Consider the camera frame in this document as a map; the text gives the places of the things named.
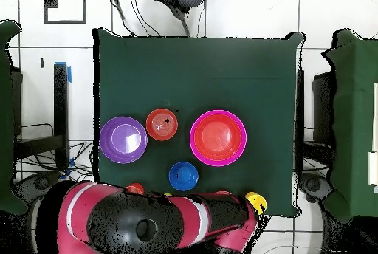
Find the green table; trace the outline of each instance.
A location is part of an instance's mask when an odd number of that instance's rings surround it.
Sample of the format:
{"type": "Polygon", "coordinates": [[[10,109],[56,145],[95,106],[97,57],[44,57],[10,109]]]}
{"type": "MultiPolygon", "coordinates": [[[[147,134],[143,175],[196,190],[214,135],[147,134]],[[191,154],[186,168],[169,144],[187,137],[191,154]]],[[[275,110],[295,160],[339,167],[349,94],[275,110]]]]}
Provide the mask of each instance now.
{"type": "Polygon", "coordinates": [[[100,152],[101,182],[122,187],[139,182],[146,191],[180,194],[171,187],[168,171],[187,161],[199,171],[190,193],[255,191],[267,199],[267,214],[296,215],[292,148],[300,33],[264,40],[121,38],[103,29],[97,32],[100,128],[116,116],[145,125],[148,114],[158,108],[175,112],[179,121],[172,139],[149,137],[144,155],[131,164],[116,164],[100,152]],[[195,119],[211,109],[231,111],[247,129],[244,153],[223,168],[202,164],[189,145],[195,119]]]}
{"type": "Polygon", "coordinates": [[[378,194],[368,184],[378,41],[363,40],[350,30],[336,36],[335,46],[325,53],[337,80],[332,126],[336,158],[330,177],[335,192],[324,205],[340,222],[347,222],[354,216],[378,217],[378,194]]]}
{"type": "Polygon", "coordinates": [[[21,28],[13,21],[0,21],[0,210],[12,214],[27,211],[24,201],[13,195],[10,188],[13,181],[13,90],[10,77],[10,56],[8,42],[20,33],[21,28]]]}

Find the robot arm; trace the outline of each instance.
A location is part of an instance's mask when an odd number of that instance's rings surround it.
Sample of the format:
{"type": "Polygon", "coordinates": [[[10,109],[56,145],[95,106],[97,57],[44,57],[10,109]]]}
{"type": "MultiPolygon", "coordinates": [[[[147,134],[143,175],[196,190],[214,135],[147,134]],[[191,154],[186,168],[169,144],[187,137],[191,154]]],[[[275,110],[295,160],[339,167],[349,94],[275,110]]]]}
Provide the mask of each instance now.
{"type": "Polygon", "coordinates": [[[94,182],[75,185],[58,219],[59,254],[167,254],[215,239],[239,254],[253,234],[251,204],[232,194],[143,196],[94,182]]]}

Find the blue tape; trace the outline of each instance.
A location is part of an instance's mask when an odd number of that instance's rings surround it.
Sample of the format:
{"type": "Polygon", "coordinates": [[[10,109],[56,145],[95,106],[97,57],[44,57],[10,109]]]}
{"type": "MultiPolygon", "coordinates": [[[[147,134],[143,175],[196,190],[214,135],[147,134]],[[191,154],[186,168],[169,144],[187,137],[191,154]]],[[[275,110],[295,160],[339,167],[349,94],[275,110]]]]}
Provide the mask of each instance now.
{"type": "MultiPolygon", "coordinates": [[[[66,169],[66,174],[67,174],[67,175],[70,175],[70,174],[71,174],[71,170],[70,170],[70,169],[66,169]]],[[[66,174],[62,175],[60,179],[65,179],[65,178],[67,178],[66,174]]]]}
{"type": "Polygon", "coordinates": [[[67,79],[68,79],[68,81],[70,83],[72,82],[72,79],[71,79],[71,67],[67,67],[67,79]]]}

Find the wire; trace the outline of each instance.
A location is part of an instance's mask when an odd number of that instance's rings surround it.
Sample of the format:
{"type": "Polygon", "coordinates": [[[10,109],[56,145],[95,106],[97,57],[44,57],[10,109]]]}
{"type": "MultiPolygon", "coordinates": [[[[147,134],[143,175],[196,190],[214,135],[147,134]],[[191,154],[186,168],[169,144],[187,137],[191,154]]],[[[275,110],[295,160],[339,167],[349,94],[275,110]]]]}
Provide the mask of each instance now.
{"type": "Polygon", "coordinates": [[[145,25],[142,24],[142,22],[140,21],[140,18],[138,16],[138,14],[137,14],[137,12],[134,9],[133,0],[130,0],[130,2],[131,2],[131,6],[133,7],[133,11],[135,13],[135,16],[138,18],[138,21],[140,22],[140,24],[142,25],[142,27],[144,28],[144,30],[147,32],[147,35],[150,36],[150,34],[148,33],[147,29],[145,28],[145,25]]]}
{"type": "Polygon", "coordinates": [[[34,127],[34,126],[50,126],[50,128],[51,128],[51,135],[54,135],[54,128],[53,128],[52,125],[49,124],[49,123],[33,124],[33,125],[25,125],[25,126],[21,126],[21,128],[25,128],[25,127],[34,127]]]}
{"type": "Polygon", "coordinates": [[[302,171],[322,171],[322,170],[325,170],[325,169],[328,169],[329,167],[326,166],[326,167],[321,167],[321,168],[313,168],[313,169],[303,169],[302,171]]]}
{"type": "Polygon", "coordinates": [[[123,14],[122,14],[121,10],[118,8],[118,6],[115,5],[111,0],[109,0],[109,1],[110,1],[110,4],[113,5],[113,6],[117,9],[118,13],[120,14],[123,26],[127,29],[127,31],[130,33],[131,36],[133,36],[133,37],[136,36],[136,35],[135,35],[135,34],[134,34],[129,28],[127,28],[127,26],[125,25],[125,16],[123,16],[123,14]]]}
{"type": "Polygon", "coordinates": [[[309,127],[304,127],[305,129],[309,129],[309,130],[314,130],[313,128],[309,128],[309,127]]]}
{"type": "Polygon", "coordinates": [[[303,249],[316,249],[316,250],[329,251],[329,252],[334,252],[334,253],[347,253],[347,251],[334,251],[334,250],[323,249],[321,247],[302,247],[302,246],[299,246],[299,245],[280,245],[278,247],[273,247],[272,249],[267,250],[263,254],[267,254],[268,252],[273,251],[275,249],[278,249],[280,247],[299,247],[299,248],[303,248],[303,249]]]}
{"type": "Polygon", "coordinates": [[[303,159],[303,161],[309,163],[316,171],[318,171],[319,173],[321,173],[324,176],[324,174],[320,171],[320,169],[317,168],[314,164],[311,164],[307,159],[303,159]]]}
{"type": "Polygon", "coordinates": [[[139,15],[140,15],[140,18],[145,22],[145,24],[147,25],[147,26],[149,26],[155,33],[157,33],[160,37],[161,37],[161,35],[150,25],[150,24],[148,24],[147,23],[147,21],[145,21],[144,20],[144,18],[142,17],[142,15],[140,14],[140,11],[139,11],[139,9],[138,9],[138,3],[137,3],[137,0],[135,0],[135,7],[137,8],[137,12],[139,13],[139,15]]]}
{"type": "Polygon", "coordinates": [[[207,0],[205,0],[205,38],[206,38],[206,12],[207,12],[207,0]]]}
{"type": "MultiPolygon", "coordinates": [[[[93,145],[93,143],[89,143],[89,144],[86,144],[86,143],[78,143],[76,145],[71,145],[69,148],[74,148],[76,146],[79,146],[81,145],[78,153],[76,154],[75,158],[73,159],[74,161],[76,161],[76,159],[87,149],[89,148],[91,145],[93,145]]],[[[47,157],[47,156],[44,156],[44,155],[35,155],[35,159],[36,159],[36,162],[31,160],[30,158],[26,158],[28,159],[30,162],[23,162],[27,165],[34,165],[34,166],[39,166],[39,167],[42,167],[43,169],[47,169],[49,171],[61,171],[59,169],[57,169],[56,167],[52,167],[52,166],[49,166],[51,164],[55,164],[55,160],[51,157],[47,157]],[[52,161],[54,161],[53,163],[50,163],[50,162],[45,162],[45,163],[41,163],[39,157],[44,157],[44,158],[47,158],[47,159],[51,159],[52,161]]],[[[75,163],[75,166],[74,167],[68,167],[65,171],[61,171],[62,174],[68,176],[71,180],[74,180],[74,181],[78,181],[82,176],[84,176],[84,179],[87,177],[87,176],[93,176],[93,173],[89,170],[91,170],[92,167],[87,167],[85,165],[81,165],[81,164],[76,164],[75,163]],[[76,171],[77,173],[80,174],[80,176],[78,177],[78,179],[73,179],[69,173],[71,173],[72,171],[76,171]]],[[[40,171],[30,171],[30,173],[40,173],[40,171]]]]}
{"type": "Polygon", "coordinates": [[[199,21],[198,21],[198,26],[197,26],[197,38],[198,38],[198,34],[199,34],[199,24],[201,23],[201,16],[202,16],[202,12],[204,11],[205,9],[205,5],[204,5],[204,8],[202,9],[201,13],[199,14],[199,21]]]}

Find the table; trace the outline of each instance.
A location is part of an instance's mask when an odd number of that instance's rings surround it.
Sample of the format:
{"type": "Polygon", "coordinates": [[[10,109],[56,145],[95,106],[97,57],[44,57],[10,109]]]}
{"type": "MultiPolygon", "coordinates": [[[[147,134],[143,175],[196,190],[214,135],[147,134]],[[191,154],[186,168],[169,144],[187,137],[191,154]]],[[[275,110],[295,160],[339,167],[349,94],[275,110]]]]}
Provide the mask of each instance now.
{"type": "Polygon", "coordinates": [[[146,191],[182,194],[168,181],[173,164],[187,161],[199,171],[188,193],[249,191],[264,196],[267,214],[293,217],[293,130],[296,52],[300,33],[285,39],[117,37],[94,30],[94,60],[99,59],[99,128],[116,116],[145,125],[154,109],[166,108],[179,121],[169,141],[148,138],[144,155],[127,165],[100,151],[100,181],[125,187],[139,182],[146,191]],[[247,146],[233,164],[214,168],[193,155],[189,132],[211,109],[237,115],[247,129],[247,146]]]}
{"type": "Polygon", "coordinates": [[[325,53],[337,81],[332,126],[336,154],[330,175],[335,192],[323,204],[336,219],[347,222],[355,216],[378,217],[378,193],[368,184],[378,41],[361,39],[350,30],[339,31],[336,40],[325,53]]]}

